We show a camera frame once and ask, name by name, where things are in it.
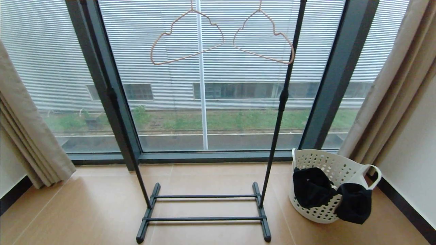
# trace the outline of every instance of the wire hanger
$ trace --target wire hanger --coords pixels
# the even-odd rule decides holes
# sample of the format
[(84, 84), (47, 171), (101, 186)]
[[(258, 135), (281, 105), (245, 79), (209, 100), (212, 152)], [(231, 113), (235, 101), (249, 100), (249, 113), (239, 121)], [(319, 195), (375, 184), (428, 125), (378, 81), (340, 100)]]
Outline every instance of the wire hanger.
[[(289, 46), (291, 47), (291, 55), (292, 55), (292, 56), (291, 56), (291, 59), (290, 59), (289, 61), (281, 61), (281, 60), (278, 60), (278, 59), (270, 58), (270, 57), (267, 57), (267, 56), (264, 56), (264, 55), (261, 55), (261, 54), (257, 54), (257, 53), (255, 53), (255, 52), (251, 52), (251, 51), (248, 51), (248, 50), (242, 49), (242, 48), (240, 48), (240, 47), (238, 47), (238, 46), (235, 45), (236, 35), (238, 35), (238, 32), (239, 32), (239, 31), (242, 31), (242, 30), (245, 28), (245, 24), (247, 23), (247, 21), (248, 21), (248, 20), (249, 20), (253, 15), (255, 15), (256, 13), (262, 13), (263, 15), (265, 15), (265, 17), (268, 18), (268, 20), (272, 23), (272, 33), (273, 33), (275, 36), (282, 35), (282, 36), (286, 39), (286, 41), (288, 42)], [(233, 36), (233, 46), (234, 46), (235, 48), (241, 50), (241, 51), (244, 51), (245, 53), (254, 54), (254, 55), (256, 55), (256, 56), (259, 56), (259, 57), (262, 57), (262, 58), (265, 58), (265, 59), (269, 59), (269, 60), (272, 60), (272, 61), (280, 62), (280, 63), (283, 63), (283, 64), (287, 64), (287, 65), (291, 64), (292, 62), (294, 62), (294, 59), (295, 59), (294, 46), (292, 45), (291, 41), (288, 39), (288, 37), (286, 36), (286, 34), (284, 34), (284, 33), (282, 33), (282, 32), (276, 32), (276, 24), (274, 23), (273, 19), (272, 19), (272, 18), (271, 18), (267, 13), (265, 13), (265, 12), (262, 10), (262, 0), (259, 0), (259, 8), (258, 8), (256, 11), (254, 11), (250, 16), (248, 16), (248, 18), (246, 18), (245, 21), (244, 21), (244, 23), (242, 24), (242, 27), (239, 28), (239, 29), (235, 32), (235, 35)]]
[[(151, 60), (151, 63), (153, 63), (154, 65), (163, 65), (163, 64), (169, 64), (169, 63), (172, 63), (172, 62), (175, 62), (175, 61), (180, 61), (180, 60), (183, 60), (183, 59), (186, 59), (186, 58), (189, 58), (189, 57), (196, 56), (196, 55), (198, 55), (198, 54), (201, 54), (201, 53), (207, 52), (207, 51), (212, 50), (212, 49), (214, 49), (214, 48), (218, 48), (219, 46), (221, 46), (221, 45), (224, 44), (224, 33), (222, 33), (221, 28), (220, 28), (216, 23), (212, 23), (212, 21), (211, 21), (211, 19), (210, 19), (209, 16), (207, 16), (206, 14), (204, 14), (204, 13), (202, 13), (202, 12), (199, 12), (199, 11), (195, 10), (195, 9), (194, 9), (194, 4), (193, 4), (192, 1), (193, 1), (193, 0), (191, 0), (191, 8), (190, 8), (190, 10), (186, 11), (184, 14), (182, 14), (181, 16), (179, 16), (177, 19), (175, 19), (175, 20), (171, 23), (170, 32), (169, 32), (169, 33), (167, 33), (167, 32), (163, 32), (163, 33), (161, 33), (161, 34), (159, 35), (159, 37), (154, 41), (153, 45), (151, 46), (151, 50), (150, 50), (150, 60)], [(216, 27), (218, 28), (219, 32), (221, 33), (222, 43), (220, 43), (220, 44), (218, 44), (218, 45), (215, 45), (215, 46), (213, 46), (213, 47), (211, 47), (211, 48), (205, 49), (205, 50), (203, 50), (203, 51), (200, 51), (200, 52), (198, 52), (198, 53), (191, 54), (191, 55), (188, 55), (188, 56), (185, 56), (185, 57), (181, 57), (181, 58), (177, 58), (177, 59), (175, 59), (175, 60), (164, 61), (164, 62), (155, 62), (154, 59), (153, 59), (153, 51), (154, 51), (154, 47), (156, 46), (157, 42), (158, 42), (158, 41), (159, 41), (159, 40), (160, 40), (164, 35), (166, 35), (166, 36), (170, 36), (170, 35), (173, 33), (174, 24), (175, 24), (177, 21), (179, 21), (181, 18), (183, 18), (185, 15), (189, 14), (189, 13), (197, 13), (197, 14), (200, 14), (200, 15), (206, 17), (206, 18), (209, 20), (209, 23), (210, 23), (212, 26), (216, 26)]]

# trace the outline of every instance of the dark baseboard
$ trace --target dark baseboard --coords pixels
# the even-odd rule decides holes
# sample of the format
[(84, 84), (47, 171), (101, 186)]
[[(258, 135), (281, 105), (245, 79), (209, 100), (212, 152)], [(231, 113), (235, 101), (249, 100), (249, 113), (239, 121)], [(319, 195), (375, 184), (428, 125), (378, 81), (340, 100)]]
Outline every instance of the dark baseboard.
[[(377, 173), (368, 177), (375, 181)], [(397, 208), (409, 219), (418, 231), (430, 244), (436, 244), (436, 230), (404, 199), (397, 190), (384, 178), (381, 178), (377, 187), (397, 206)]]
[(25, 176), (6, 195), (0, 199), (0, 216), (8, 210), (30, 187), (32, 182)]

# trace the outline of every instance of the beige curtain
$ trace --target beige curtain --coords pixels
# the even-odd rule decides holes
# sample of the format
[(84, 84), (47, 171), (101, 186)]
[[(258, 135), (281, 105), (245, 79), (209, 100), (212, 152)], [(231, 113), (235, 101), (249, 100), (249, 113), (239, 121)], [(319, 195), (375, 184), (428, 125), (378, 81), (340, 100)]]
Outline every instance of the beige curtain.
[(434, 72), (435, 13), (436, 1), (410, 1), (392, 52), (338, 154), (362, 164), (374, 163), (418, 88)]
[(47, 127), (0, 41), (0, 124), (27, 160), (36, 188), (67, 180), (75, 167)]

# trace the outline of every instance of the green lawn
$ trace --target green lawn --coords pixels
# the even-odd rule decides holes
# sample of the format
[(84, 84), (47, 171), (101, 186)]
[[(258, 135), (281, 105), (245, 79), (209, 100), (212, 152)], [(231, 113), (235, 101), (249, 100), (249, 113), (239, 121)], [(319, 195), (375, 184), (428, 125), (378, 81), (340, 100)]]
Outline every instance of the green lawn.
[[(310, 110), (289, 110), (283, 114), (281, 129), (303, 130)], [(332, 128), (348, 130), (356, 117), (355, 109), (340, 109)], [(202, 130), (200, 111), (155, 112), (142, 107), (132, 111), (135, 125), (139, 131), (161, 130)], [(276, 109), (266, 110), (208, 110), (208, 130), (232, 129), (274, 129), (277, 118)], [(54, 132), (110, 131), (106, 115), (51, 114), (44, 117)]]

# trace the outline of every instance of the tile grout line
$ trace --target tile grout line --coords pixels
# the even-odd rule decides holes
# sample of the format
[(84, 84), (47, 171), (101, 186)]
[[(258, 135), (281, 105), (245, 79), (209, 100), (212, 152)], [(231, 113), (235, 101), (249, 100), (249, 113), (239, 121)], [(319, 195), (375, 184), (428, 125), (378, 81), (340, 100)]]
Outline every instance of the tile grout line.
[(285, 219), (286, 225), (288, 226), (289, 234), (291, 235), (291, 238), (292, 238), (292, 241), (294, 242), (294, 245), (297, 245), (297, 243), (295, 242), (294, 236), (292, 235), (291, 227), (289, 226), (288, 220), (286, 219), (285, 212), (283, 211), (282, 205), (280, 205), (279, 199), (277, 198), (277, 191), (276, 191), (275, 184), (274, 183), (271, 183), (271, 184), (272, 184), (272, 190), (274, 191), (274, 198), (276, 199), (276, 201), (279, 205), (280, 211), (282, 212), (282, 216)]
[[(171, 167), (171, 171), (170, 171), (170, 177), (168, 178), (168, 185), (170, 184), (170, 182), (171, 182), (171, 176), (172, 176), (172, 174), (173, 174), (173, 169), (174, 169), (174, 164), (172, 165), (172, 167)], [(154, 232), (155, 232), (155, 230), (156, 230), (156, 225), (154, 225), (154, 227), (153, 227), (153, 232), (151, 232), (151, 237), (150, 237), (150, 245), (152, 245), (153, 244), (153, 237), (154, 237)]]
[(32, 219), (32, 221), (30, 221), (30, 223), (26, 226), (26, 228), (24, 228), (24, 230), (20, 233), (20, 235), (17, 237), (17, 239), (15, 239), (15, 241), (12, 243), (12, 245), (15, 245), (15, 243), (21, 238), (21, 236), (26, 232), (27, 228), (29, 228), (29, 226), (36, 220), (36, 218), (38, 218), (39, 214), (45, 209), (45, 207), (53, 200), (53, 198), (62, 190), (62, 188), (64, 188), (64, 186), (68, 183), (68, 181), (70, 181), (71, 178), (73, 178), (73, 176), (77, 173), (77, 170), (70, 176), (70, 178), (65, 182), (65, 184), (63, 184), (61, 186), (61, 188), (59, 188), (58, 191), (56, 191), (56, 193), (53, 195), (53, 197), (50, 198), (50, 200), (48, 200), (48, 202), (42, 207), (42, 209), (36, 214), (36, 216)]

